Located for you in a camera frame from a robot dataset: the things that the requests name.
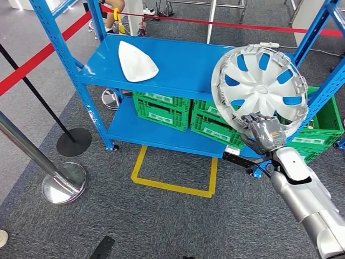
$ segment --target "yellow tape square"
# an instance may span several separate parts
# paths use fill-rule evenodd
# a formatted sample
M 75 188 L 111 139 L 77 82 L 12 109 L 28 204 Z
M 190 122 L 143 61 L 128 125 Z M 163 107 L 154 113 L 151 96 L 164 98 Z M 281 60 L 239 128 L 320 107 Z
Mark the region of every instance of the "yellow tape square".
M 211 198 L 213 194 L 215 194 L 215 179 L 217 178 L 218 159 L 212 158 L 211 171 L 209 174 L 209 190 L 199 190 L 199 189 L 193 189 L 193 188 L 179 186 L 179 185 L 171 185 L 169 183 L 157 182 L 157 181 L 148 180 L 148 179 L 138 177 L 138 174 L 141 168 L 142 161 L 144 160 L 145 154 L 146 153 L 147 149 L 148 149 L 148 146 L 145 146 L 145 145 L 142 145 L 142 148 L 140 149 L 140 152 L 138 155 L 136 165 L 134 166 L 133 171 L 132 172 L 132 175 L 130 176 L 130 179 L 132 179 L 132 181 L 133 181 L 134 183 L 138 183 L 139 185 L 146 185 L 146 186 L 151 186 L 151 187 L 154 187 L 154 188 L 164 189 L 164 190 L 171 190 L 173 192 L 185 193 L 185 194 L 191 194 L 191 195 L 196 195 L 196 196 L 206 197 L 206 198 Z

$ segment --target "silver stanchion post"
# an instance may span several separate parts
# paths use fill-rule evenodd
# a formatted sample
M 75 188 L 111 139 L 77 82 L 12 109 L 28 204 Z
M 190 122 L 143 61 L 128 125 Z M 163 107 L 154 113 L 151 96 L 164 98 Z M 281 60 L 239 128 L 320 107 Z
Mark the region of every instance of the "silver stanchion post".
M 82 166 L 69 162 L 56 167 L 1 111 L 0 131 L 47 174 L 42 183 L 42 193 L 47 200 L 70 203 L 85 189 L 87 174 Z

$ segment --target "shelf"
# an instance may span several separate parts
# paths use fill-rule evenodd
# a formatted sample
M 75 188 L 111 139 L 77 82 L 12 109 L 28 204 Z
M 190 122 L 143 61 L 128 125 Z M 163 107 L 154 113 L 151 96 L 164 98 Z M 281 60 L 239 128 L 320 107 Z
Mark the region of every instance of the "shelf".
M 149 55 L 160 71 L 152 79 L 128 82 L 118 59 L 121 40 Z M 79 73 L 79 80 L 84 84 L 210 101 L 213 68 L 231 49 L 195 42 L 107 35 Z
M 225 145 L 206 138 L 188 129 L 186 132 L 139 118 L 133 98 L 125 97 L 108 130 L 107 137 L 187 152 L 197 155 L 221 158 Z

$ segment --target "red rope barrier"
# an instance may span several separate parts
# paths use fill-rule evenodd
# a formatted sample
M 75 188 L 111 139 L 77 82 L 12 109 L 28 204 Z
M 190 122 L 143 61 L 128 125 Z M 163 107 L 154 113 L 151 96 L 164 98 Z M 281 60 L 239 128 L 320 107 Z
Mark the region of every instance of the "red rope barrier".
M 113 10 L 108 8 L 106 6 L 102 5 L 102 10 L 103 12 L 113 12 Z M 265 25 L 251 25 L 251 24 L 238 24 L 238 23 L 221 23 L 221 22 L 209 22 L 203 20 L 195 20 L 195 19 L 187 19 L 187 18 L 176 18 L 176 17 L 159 17 L 156 15 L 137 15 L 134 13 L 126 13 L 122 12 L 123 15 L 130 15 L 130 16 L 140 16 L 145 18 L 157 18 L 163 20 L 169 21 L 176 21 L 176 22 L 186 22 L 186 23 L 197 23 L 197 24 L 212 24 L 215 26 L 223 26 L 223 27 L 231 27 L 231 28 L 240 28 L 240 29 L 251 29 L 251 30 L 264 30 L 264 31 L 276 31 L 276 32 L 284 32 L 284 33 L 307 33 L 307 29 L 295 29 L 295 28 L 288 28 L 288 27 L 276 27 L 276 26 L 265 26 Z M 320 35 L 324 36 L 332 36 L 332 37 L 342 37 L 340 31 L 337 30 L 322 30 Z
M 85 23 L 88 22 L 91 19 L 91 14 L 90 11 L 85 13 L 84 15 L 80 17 L 75 23 L 71 25 L 70 27 L 67 28 L 66 31 L 63 32 L 63 37 L 65 40 L 68 40 L 81 27 L 83 27 Z M 51 43 L 44 47 L 43 49 L 38 51 L 35 56 L 30 58 L 29 60 L 25 62 L 20 68 L 14 71 L 13 73 L 10 74 L 7 78 L 5 78 L 2 82 L 0 82 L 0 96 L 6 93 L 16 83 L 22 80 L 22 78 L 26 76 L 27 74 L 32 71 L 36 66 L 41 64 L 44 59 L 49 57 L 51 53 L 54 51 L 53 45 Z

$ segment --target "white fabric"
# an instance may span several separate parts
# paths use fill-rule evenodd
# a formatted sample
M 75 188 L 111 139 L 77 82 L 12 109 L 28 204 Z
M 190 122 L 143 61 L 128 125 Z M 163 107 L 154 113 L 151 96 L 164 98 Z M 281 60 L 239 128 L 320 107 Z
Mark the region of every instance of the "white fabric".
M 151 79 L 159 71 L 148 55 L 122 40 L 120 42 L 118 55 L 124 77 L 130 82 Z

